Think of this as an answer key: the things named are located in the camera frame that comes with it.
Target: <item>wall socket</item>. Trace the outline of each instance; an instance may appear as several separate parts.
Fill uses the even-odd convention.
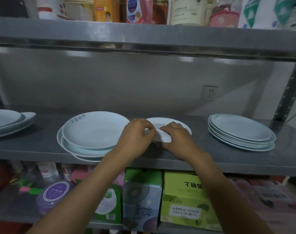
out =
[[[218,86],[205,85],[202,90],[202,100],[213,101],[215,99]]]

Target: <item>stainless steel shelf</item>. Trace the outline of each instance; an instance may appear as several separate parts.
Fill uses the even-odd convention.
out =
[[[36,112],[35,123],[29,128],[0,138],[0,159],[88,163],[76,159],[56,140],[59,128],[70,118],[82,113],[37,107],[7,107],[19,112]],[[276,134],[276,147],[268,152],[250,152],[220,142],[208,132],[207,117],[160,114],[128,114],[118,112],[128,119],[169,117],[187,124],[193,132],[196,144],[204,148],[218,167],[225,173],[296,176],[296,129],[281,122],[259,120]],[[170,152],[151,144],[147,151],[130,164],[130,167],[193,170],[185,161],[177,159]]]
[[[37,175],[37,188],[44,188],[53,182],[63,180],[63,174],[60,176],[43,179]],[[0,192],[0,221],[36,223],[42,218],[36,206],[37,195],[19,192],[19,185],[8,185]],[[123,230],[122,224],[111,224],[91,220],[88,227],[99,229]],[[208,231],[204,229],[185,227],[170,223],[160,223],[158,233],[169,234],[222,234],[221,232]]]
[[[0,46],[296,61],[296,32],[0,17]]]

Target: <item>pink detergent bottle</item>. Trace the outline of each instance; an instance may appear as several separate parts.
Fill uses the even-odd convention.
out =
[[[153,0],[126,0],[126,21],[131,24],[152,24]]]

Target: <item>orange box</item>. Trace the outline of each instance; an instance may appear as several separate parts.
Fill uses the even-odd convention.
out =
[[[94,0],[95,18],[98,22],[120,22],[119,0]]]

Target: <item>white wall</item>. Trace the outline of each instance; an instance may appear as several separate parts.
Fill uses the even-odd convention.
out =
[[[278,62],[227,65],[208,58],[182,62],[174,56],[73,57],[65,51],[7,50],[0,51],[0,83],[8,104],[84,111],[233,113],[272,119],[294,67]],[[219,86],[213,102],[201,99],[204,85]]]

